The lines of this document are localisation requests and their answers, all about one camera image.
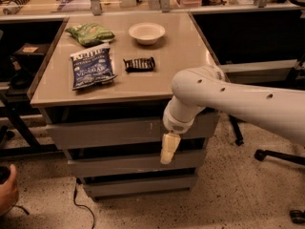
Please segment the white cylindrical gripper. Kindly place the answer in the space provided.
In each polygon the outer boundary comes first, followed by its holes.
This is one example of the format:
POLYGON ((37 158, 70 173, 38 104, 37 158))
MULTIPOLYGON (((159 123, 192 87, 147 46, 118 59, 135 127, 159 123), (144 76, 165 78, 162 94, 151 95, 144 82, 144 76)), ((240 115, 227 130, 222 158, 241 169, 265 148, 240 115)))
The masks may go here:
POLYGON ((160 162, 170 164, 180 143, 180 135, 185 134, 193 126, 196 116, 204 107, 187 105, 175 96, 167 104, 163 113, 163 124, 169 131, 162 137, 160 162))

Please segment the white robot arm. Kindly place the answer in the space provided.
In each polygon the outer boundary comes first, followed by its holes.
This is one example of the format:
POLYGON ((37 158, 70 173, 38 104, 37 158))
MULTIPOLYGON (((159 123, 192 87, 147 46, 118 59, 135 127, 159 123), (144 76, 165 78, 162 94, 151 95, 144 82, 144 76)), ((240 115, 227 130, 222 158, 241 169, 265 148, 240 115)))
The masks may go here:
POLYGON ((299 90, 234 84, 217 66, 189 68, 172 80, 173 97, 163 114, 160 162, 169 164, 180 136, 206 108, 216 109, 305 145, 305 93, 299 90))

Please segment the person's hand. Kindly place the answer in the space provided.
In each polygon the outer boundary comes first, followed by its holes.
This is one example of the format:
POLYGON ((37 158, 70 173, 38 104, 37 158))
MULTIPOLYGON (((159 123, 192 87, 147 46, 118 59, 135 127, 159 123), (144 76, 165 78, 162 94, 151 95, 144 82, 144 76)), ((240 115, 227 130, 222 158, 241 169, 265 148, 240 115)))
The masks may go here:
POLYGON ((10 166, 10 176, 0 185, 0 217, 4 216, 18 201, 17 168, 10 166))

